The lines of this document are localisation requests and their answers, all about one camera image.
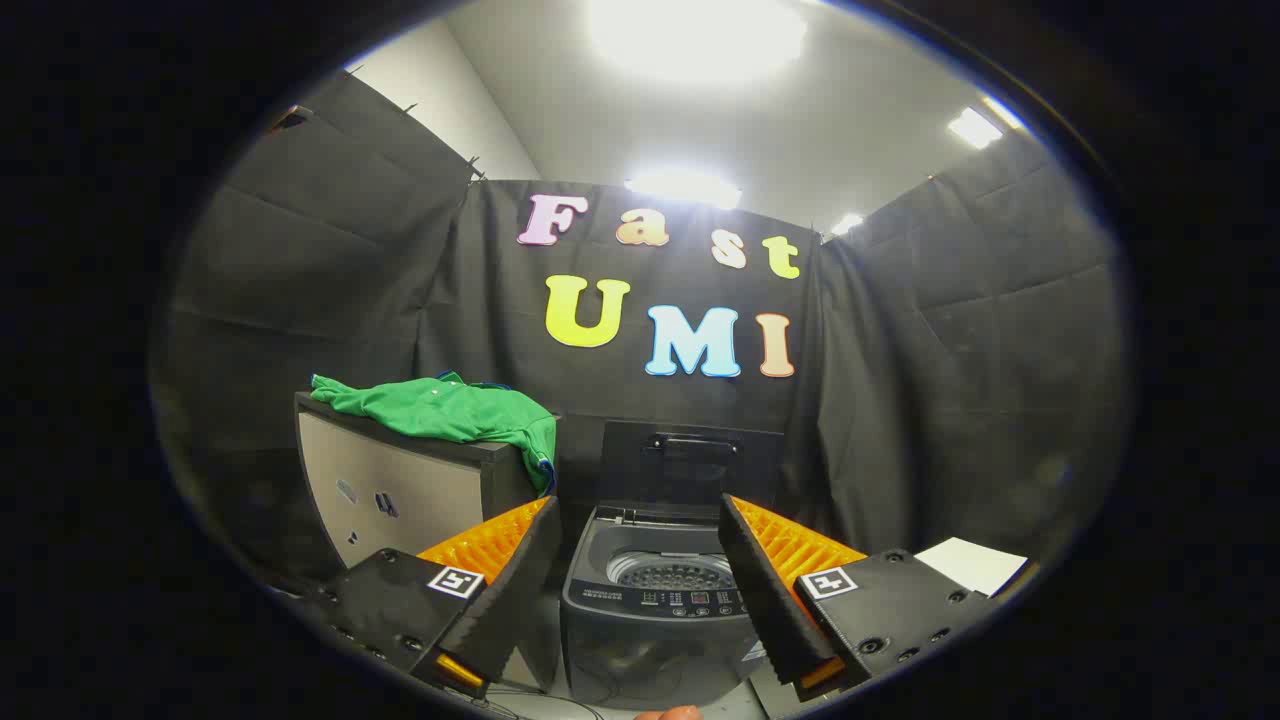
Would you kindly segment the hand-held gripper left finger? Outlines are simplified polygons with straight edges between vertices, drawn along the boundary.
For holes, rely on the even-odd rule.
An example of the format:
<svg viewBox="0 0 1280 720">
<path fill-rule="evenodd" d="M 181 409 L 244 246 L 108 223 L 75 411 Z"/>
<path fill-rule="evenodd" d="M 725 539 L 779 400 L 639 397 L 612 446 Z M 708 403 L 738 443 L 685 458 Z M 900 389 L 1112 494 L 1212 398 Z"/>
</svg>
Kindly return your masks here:
<svg viewBox="0 0 1280 720">
<path fill-rule="evenodd" d="M 562 541 L 556 497 L 419 553 L 383 548 L 307 591 L 300 614 L 397 673 L 480 700 L 534 637 Z"/>
</svg>

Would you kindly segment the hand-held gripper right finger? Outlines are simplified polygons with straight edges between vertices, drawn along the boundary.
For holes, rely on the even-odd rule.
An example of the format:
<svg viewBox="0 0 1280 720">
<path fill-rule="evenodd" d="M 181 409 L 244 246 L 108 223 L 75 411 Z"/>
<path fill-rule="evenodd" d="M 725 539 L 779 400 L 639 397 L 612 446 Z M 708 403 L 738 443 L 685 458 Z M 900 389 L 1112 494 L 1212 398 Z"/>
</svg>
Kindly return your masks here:
<svg viewBox="0 0 1280 720">
<path fill-rule="evenodd" d="M 718 537 L 778 682 L 800 701 L 919 664 L 995 601 L 904 550 L 867 555 L 732 495 Z"/>
</svg>

